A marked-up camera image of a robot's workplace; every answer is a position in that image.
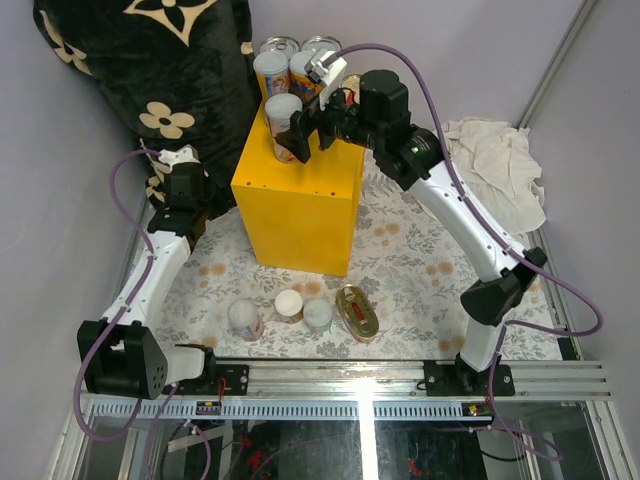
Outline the can with white lid back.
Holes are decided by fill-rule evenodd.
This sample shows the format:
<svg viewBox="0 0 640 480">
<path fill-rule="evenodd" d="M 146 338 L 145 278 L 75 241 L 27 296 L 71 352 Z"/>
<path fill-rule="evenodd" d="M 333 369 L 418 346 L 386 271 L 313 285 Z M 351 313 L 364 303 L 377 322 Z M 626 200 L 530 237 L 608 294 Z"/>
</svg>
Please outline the can with white lid back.
<svg viewBox="0 0 640 480">
<path fill-rule="evenodd" d="M 303 318 L 303 298 L 293 289 L 280 292 L 274 301 L 274 308 L 280 319 L 288 324 L 295 324 Z"/>
</svg>

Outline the can with white lid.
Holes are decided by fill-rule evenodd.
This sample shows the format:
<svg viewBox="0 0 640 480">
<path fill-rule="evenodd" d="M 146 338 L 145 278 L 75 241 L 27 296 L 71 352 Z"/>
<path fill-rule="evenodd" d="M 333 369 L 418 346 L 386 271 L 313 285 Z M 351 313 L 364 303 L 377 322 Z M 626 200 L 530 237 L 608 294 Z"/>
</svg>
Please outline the can with white lid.
<svg viewBox="0 0 640 480">
<path fill-rule="evenodd" d="M 303 298 L 293 289 L 280 292 L 274 301 L 274 308 L 280 319 L 288 324 L 295 324 L 303 318 Z"/>
<path fill-rule="evenodd" d="M 253 342 L 259 340 L 264 332 L 261 316 L 249 299 L 234 301 L 227 310 L 231 330 L 241 339 Z"/>
<path fill-rule="evenodd" d="M 265 104 L 265 116 L 272 137 L 275 157 L 284 164 L 296 163 L 296 157 L 285 147 L 279 145 L 277 137 L 290 129 L 290 118 L 303 107 L 299 97 L 290 93 L 276 94 Z"/>
</svg>

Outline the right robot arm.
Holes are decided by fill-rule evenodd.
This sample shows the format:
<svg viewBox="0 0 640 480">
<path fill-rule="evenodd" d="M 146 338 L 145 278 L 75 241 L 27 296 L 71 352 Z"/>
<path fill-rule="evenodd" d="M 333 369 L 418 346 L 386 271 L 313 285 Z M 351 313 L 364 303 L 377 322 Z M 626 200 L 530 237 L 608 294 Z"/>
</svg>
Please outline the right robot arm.
<svg viewBox="0 0 640 480">
<path fill-rule="evenodd" d="M 466 342 L 450 373 L 436 381 L 442 394 L 485 395 L 495 385 L 491 363 L 505 315 L 518 306 L 547 261 L 540 248 L 526 249 L 480 204 L 470 191 L 459 192 L 439 139 L 411 122 L 409 92 L 389 70 L 366 72 L 359 100 L 350 103 L 342 77 L 309 73 L 318 93 L 293 114 L 289 130 L 277 142 L 295 158 L 311 158 L 309 137 L 328 149 L 335 140 L 372 151 L 378 168 L 425 205 L 470 260 L 478 279 L 461 295 L 469 316 Z"/>
</svg>

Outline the tall porridge can plastic lid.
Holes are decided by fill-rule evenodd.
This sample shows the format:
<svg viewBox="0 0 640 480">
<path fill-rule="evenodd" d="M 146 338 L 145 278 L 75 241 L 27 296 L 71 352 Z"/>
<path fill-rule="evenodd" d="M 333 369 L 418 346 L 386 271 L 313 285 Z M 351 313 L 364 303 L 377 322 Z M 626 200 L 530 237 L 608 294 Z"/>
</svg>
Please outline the tall porridge can plastic lid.
<svg viewBox="0 0 640 480">
<path fill-rule="evenodd" d="M 253 69 L 264 102 L 275 95 L 289 92 L 289 60 L 283 53 L 278 51 L 260 53 L 253 61 Z"/>
</svg>

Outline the blue soup can top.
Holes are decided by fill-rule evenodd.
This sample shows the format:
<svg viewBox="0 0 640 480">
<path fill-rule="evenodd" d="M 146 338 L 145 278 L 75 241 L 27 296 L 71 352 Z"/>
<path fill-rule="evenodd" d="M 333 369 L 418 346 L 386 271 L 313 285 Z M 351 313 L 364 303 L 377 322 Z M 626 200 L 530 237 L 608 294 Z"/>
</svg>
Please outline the blue soup can top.
<svg viewBox="0 0 640 480">
<path fill-rule="evenodd" d="M 267 51 L 277 51 L 283 53 L 287 58 L 291 58 L 300 51 L 300 44 L 290 36 L 273 36 L 265 39 L 260 45 L 260 53 Z"/>
</svg>

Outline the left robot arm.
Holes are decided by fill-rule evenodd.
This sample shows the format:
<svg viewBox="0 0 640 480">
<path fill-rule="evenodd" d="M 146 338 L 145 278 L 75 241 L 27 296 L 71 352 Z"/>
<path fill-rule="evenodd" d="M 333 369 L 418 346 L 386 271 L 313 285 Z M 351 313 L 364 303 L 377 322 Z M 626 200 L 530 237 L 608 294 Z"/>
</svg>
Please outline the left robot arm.
<svg viewBox="0 0 640 480">
<path fill-rule="evenodd" d="M 206 230 L 212 199 L 208 174 L 186 146 L 163 150 L 165 200 L 141 235 L 146 252 L 101 319 L 77 332 L 82 360 L 78 388 L 91 393 L 155 399 L 184 381 L 197 394 L 212 392 L 219 371 L 204 347 L 162 348 L 151 328 L 175 277 Z"/>
</svg>

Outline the can with white lid front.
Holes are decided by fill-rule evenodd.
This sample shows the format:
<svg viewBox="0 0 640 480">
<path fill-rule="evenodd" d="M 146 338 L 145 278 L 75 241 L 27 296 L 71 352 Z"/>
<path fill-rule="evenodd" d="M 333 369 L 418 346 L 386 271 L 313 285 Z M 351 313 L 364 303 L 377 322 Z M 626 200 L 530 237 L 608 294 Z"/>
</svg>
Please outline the can with white lid front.
<svg viewBox="0 0 640 480">
<path fill-rule="evenodd" d="M 290 93 L 276 94 L 265 104 L 265 116 L 272 137 L 275 157 L 284 164 L 296 163 L 296 157 L 285 147 L 279 145 L 277 137 L 290 129 L 290 118 L 303 107 L 299 97 Z"/>
</svg>

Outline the yellow orange can plastic lid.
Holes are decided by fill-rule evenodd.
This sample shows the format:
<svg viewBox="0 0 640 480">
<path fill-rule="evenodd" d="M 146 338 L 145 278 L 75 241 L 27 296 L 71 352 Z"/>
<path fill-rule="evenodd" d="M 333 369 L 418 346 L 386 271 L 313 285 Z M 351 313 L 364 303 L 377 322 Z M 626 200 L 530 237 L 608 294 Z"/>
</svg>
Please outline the yellow orange can plastic lid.
<svg viewBox="0 0 640 480">
<path fill-rule="evenodd" d="M 311 50 L 299 51 L 289 60 L 290 92 L 298 96 L 302 103 L 307 103 L 323 89 L 321 84 L 316 84 L 307 77 L 305 70 L 314 54 Z"/>
</svg>

